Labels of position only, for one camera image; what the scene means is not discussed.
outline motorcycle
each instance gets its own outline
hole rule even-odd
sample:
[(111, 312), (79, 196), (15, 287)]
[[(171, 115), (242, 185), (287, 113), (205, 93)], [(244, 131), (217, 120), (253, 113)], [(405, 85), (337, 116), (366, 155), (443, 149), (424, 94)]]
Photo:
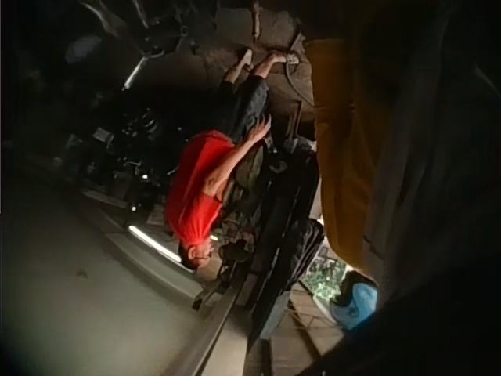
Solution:
[(132, 3), (142, 33), (135, 32), (102, 0), (81, 0), (107, 33), (130, 43), (142, 57), (119, 89), (96, 92), (90, 109), (92, 126), (70, 136), (56, 163), (79, 185), (123, 200), (135, 212), (151, 211), (167, 190), (180, 151), (193, 130), (162, 117), (132, 87), (151, 60), (182, 48), (196, 52), (200, 25), (191, 25), (200, 24), (196, 21), (202, 17), (202, 25), (215, 27), (217, 5), (171, 2), (165, 13), (148, 18), (139, 0)]

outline person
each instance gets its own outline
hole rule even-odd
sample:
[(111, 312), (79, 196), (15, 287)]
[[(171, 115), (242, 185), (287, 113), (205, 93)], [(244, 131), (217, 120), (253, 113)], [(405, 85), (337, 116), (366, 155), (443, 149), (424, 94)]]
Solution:
[(374, 314), (301, 376), (497, 367), (499, 23), (487, 2), (314, 0), (321, 201), (333, 250), (377, 284)]
[(369, 278), (350, 270), (340, 285), (340, 294), (329, 302), (330, 315), (347, 331), (357, 327), (376, 310), (377, 286)]
[(271, 52), (236, 88), (244, 66), (252, 63), (248, 49), (224, 75), (207, 118), (209, 130), (194, 136), (181, 155), (165, 207), (165, 222), (179, 239), (182, 264), (198, 269), (212, 254), (210, 231), (222, 208), (233, 169), (271, 127), (264, 116), (268, 77), (275, 63), (298, 63), (294, 55)]

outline concrete floor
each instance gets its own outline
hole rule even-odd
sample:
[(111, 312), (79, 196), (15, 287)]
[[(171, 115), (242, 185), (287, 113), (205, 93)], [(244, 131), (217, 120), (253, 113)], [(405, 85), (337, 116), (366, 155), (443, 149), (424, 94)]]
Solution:
[[(184, 89), (208, 89), (219, 85), (223, 74), (237, 60), (237, 52), (244, 47), (254, 51), (254, 63), (261, 61), (272, 49), (288, 50), (297, 33), (297, 23), (287, 12), (276, 12), (262, 5), (261, 36), (252, 41), (251, 13), (246, 8), (220, 8), (216, 16), (217, 30), (200, 43), (197, 55), (191, 52), (175, 52), (148, 62), (139, 75), (137, 87), (177, 86)], [(106, 45), (95, 58), (93, 79), (124, 81), (138, 63), (139, 54), (126, 43), (105, 35)], [(291, 79), (298, 89), (312, 98), (311, 66), (304, 55), (302, 43), (296, 51), (301, 63), (292, 67)], [(296, 110), (301, 98), (287, 82), (284, 65), (272, 69), (268, 84), (273, 111), (276, 115), (288, 116)], [(311, 120), (312, 108), (305, 103), (303, 117)]]
[(2, 177), (2, 341), (28, 374), (160, 374), (203, 317), (106, 252), (46, 183)]

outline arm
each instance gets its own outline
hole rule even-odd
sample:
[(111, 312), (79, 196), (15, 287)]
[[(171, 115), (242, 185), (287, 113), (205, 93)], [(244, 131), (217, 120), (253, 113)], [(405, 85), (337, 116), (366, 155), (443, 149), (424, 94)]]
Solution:
[(266, 136), (270, 127), (271, 118), (269, 117), (252, 128), (245, 140), (230, 151), (221, 163), (207, 175), (202, 186), (202, 193), (210, 197), (215, 197), (218, 190), (226, 184), (233, 169), (242, 161), (243, 157), (246, 156), (255, 143)]

